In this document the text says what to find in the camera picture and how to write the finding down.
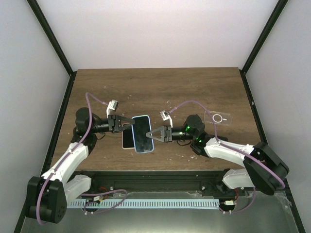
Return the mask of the clear magsafe phone case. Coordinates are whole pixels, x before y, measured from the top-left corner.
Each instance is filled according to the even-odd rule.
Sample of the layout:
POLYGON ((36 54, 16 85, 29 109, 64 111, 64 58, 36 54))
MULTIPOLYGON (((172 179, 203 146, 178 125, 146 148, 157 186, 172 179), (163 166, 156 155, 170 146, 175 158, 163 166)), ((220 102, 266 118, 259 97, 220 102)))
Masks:
POLYGON ((231 114, 229 113, 222 113, 222 112, 215 112, 215 111, 210 111, 208 113, 205 111, 204 122, 230 126, 232 122, 232 117, 231 117, 231 114))

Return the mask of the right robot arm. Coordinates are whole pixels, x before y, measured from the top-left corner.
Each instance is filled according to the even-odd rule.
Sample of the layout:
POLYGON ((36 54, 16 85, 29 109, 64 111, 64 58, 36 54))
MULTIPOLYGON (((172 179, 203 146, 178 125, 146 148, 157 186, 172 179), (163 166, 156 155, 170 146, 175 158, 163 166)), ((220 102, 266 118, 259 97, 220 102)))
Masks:
POLYGON ((226 196, 233 189, 242 187, 273 195, 285 187, 289 168, 267 143, 241 145, 224 141, 206 133, 205 124, 198 115, 188 116, 182 127, 161 126, 145 135, 154 139, 155 132, 160 132, 158 141, 189 140, 192 151, 197 155, 240 165, 240 169, 225 170, 221 175, 216 183, 216 191, 220 195, 226 196))

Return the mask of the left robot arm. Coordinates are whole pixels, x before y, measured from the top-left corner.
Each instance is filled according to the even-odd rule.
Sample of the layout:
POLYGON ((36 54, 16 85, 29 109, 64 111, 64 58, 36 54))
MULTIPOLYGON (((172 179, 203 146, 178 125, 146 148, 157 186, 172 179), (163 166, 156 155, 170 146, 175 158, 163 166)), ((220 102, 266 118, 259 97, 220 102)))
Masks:
POLYGON ((27 184, 26 217, 36 219, 40 225, 59 223, 69 203, 99 192, 97 181, 87 175, 73 176, 74 171, 95 148, 97 134, 120 133, 135 123, 116 114, 100 118, 87 107, 78 109, 75 117, 73 137, 65 153, 48 171, 33 176, 27 184))

